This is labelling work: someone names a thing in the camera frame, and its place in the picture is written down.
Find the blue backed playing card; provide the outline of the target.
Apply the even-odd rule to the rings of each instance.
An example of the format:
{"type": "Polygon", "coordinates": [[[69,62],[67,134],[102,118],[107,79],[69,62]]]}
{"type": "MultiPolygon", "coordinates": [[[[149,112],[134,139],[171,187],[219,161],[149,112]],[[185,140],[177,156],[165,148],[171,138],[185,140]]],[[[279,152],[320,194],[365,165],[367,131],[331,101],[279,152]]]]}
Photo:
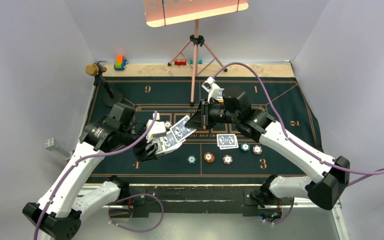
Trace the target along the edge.
{"type": "Polygon", "coordinates": [[[233,148],[238,146],[237,136],[233,133],[222,133],[216,135],[217,146],[223,148],[233,148]]]}

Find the green chips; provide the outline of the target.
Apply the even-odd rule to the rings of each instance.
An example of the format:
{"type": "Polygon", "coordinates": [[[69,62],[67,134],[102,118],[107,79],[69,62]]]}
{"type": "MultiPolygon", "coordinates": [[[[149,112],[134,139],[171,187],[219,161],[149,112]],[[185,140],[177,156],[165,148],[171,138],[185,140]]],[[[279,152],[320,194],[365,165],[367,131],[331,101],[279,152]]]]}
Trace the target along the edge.
{"type": "Polygon", "coordinates": [[[241,149],[242,151],[244,151],[244,152],[247,152],[247,151],[250,150],[250,145],[249,145],[248,143],[244,142],[244,143],[242,143],[242,144],[240,145],[240,149],[241,149]]]}

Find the green poker chip stack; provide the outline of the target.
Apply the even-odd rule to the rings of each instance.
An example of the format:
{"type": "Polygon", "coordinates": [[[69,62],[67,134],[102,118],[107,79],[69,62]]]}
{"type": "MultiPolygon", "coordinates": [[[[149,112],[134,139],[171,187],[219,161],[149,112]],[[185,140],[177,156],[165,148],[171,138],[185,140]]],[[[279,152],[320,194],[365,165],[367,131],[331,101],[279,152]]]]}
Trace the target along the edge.
{"type": "Polygon", "coordinates": [[[187,162],[188,162],[189,164],[195,164],[195,163],[197,162],[197,158],[196,158],[194,155],[189,155],[189,156],[187,157],[187,162]]]}

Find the red yellow poker chip stack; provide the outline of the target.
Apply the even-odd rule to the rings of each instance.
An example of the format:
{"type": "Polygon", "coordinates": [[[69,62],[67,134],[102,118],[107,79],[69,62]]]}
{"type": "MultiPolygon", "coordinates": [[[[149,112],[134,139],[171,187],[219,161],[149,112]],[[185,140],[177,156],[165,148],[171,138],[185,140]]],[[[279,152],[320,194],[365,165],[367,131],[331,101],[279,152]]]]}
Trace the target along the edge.
{"type": "Polygon", "coordinates": [[[215,160],[215,156],[211,152],[206,152],[203,155],[203,159],[208,163],[212,163],[215,160]]]}

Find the blue playing card deck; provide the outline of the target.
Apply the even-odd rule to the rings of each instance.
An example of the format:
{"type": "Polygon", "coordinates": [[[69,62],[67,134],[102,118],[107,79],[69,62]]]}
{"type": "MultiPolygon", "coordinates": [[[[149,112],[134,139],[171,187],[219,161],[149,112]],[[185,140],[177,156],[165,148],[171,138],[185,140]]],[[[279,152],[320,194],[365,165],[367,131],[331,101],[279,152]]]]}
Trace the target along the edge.
{"type": "Polygon", "coordinates": [[[152,143],[156,144],[157,147],[155,154],[157,156],[162,156],[177,150],[184,143],[184,140],[177,141],[174,133],[169,130],[165,136],[154,138],[152,143]]]}

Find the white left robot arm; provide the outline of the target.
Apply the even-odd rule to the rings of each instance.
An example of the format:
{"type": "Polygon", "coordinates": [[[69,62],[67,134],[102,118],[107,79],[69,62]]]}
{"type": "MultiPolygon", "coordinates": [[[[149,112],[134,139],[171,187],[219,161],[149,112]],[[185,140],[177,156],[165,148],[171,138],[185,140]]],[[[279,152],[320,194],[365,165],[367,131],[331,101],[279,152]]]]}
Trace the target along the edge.
{"type": "Polygon", "coordinates": [[[153,134],[162,134],[159,113],[142,126],[134,122],[133,107],[116,103],[109,114],[88,123],[79,137],[71,159],[53,185],[36,202],[27,203],[22,212],[34,225],[35,240],[71,240],[81,224],[103,206],[122,205],[135,197],[128,182],[110,176],[98,188],[79,193],[95,168],[106,158],[133,150],[138,161],[156,158],[153,134]]]}

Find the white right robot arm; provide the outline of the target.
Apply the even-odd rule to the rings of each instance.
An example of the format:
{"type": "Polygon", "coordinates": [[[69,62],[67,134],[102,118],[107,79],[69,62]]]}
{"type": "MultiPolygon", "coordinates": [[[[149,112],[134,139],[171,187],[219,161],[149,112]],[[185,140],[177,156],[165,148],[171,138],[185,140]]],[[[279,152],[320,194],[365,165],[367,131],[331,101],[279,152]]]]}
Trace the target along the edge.
{"type": "Polygon", "coordinates": [[[333,158],[296,138],[272,115],[253,109],[246,92],[239,87],[225,88],[222,98],[223,103],[212,97],[202,99],[185,126],[209,130],[216,124],[234,124],[243,136],[276,151],[306,174],[271,175],[254,198],[262,206],[282,198],[305,198],[324,210],[331,210],[349,185],[350,161],[343,156],[333,158]]]}

